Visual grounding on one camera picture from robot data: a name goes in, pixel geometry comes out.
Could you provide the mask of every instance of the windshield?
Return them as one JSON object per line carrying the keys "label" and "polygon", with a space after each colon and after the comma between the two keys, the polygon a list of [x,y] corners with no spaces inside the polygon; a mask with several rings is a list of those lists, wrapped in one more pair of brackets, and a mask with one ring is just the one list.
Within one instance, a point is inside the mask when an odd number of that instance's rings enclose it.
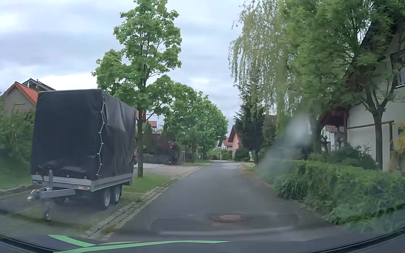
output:
{"label": "windshield", "polygon": [[405,1],[0,1],[0,235],[404,229]]}

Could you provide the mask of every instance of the window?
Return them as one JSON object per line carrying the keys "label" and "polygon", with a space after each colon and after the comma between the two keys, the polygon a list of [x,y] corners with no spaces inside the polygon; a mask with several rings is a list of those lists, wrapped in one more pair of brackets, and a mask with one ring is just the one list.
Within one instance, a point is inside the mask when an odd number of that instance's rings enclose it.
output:
{"label": "window", "polygon": [[405,49],[400,52],[398,59],[396,57],[397,53],[391,55],[391,66],[394,70],[400,69],[397,76],[397,86],[402,86],[405,85]]}

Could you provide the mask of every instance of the trailer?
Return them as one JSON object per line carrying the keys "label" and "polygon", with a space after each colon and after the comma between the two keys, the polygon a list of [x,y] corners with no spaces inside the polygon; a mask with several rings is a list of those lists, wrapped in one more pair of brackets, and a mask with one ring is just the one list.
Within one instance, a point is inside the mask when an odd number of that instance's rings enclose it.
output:
{"label": "trailer", "polygon": [[33,190],[44,218],[67,198],[91,197],[101,209],[132,184],[135,109],[101,89],[40,92],[32,141]]}

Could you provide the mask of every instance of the trailer tow bar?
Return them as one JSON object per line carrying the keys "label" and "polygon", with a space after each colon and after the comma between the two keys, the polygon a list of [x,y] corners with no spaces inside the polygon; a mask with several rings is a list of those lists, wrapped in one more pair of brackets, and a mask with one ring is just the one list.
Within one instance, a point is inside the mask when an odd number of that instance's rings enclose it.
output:
{"label": "trailer tow bar", "polygon": [[53,190],[53,171],[49,170],[48,186],[31,191],[27,199],[28,200],[41,199],[45,206],[45,210],[43,211],[43,218],[45,218],[46,221],[50,221],[52,213],[51,210],[53,205],[52,198],[71,196],[74,194],[76,194],[74,189]]}

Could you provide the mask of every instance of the gray cloudy sky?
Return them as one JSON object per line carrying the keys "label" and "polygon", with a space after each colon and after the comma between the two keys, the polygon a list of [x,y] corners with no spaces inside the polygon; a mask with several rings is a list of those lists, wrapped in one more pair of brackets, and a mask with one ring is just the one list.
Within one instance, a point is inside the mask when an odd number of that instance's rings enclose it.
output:
{"label": "gray cloudy sky", "polygon": [[[209,95],[232,124],[240,105],[228,70],[231,29],[243,0],[168,0],[180,16],[182,68],[174,81]],[[112,35],[131,0],[0,0],[0,89],[39,79],[54,89],[96,88],[95,60],[120,45]]]}

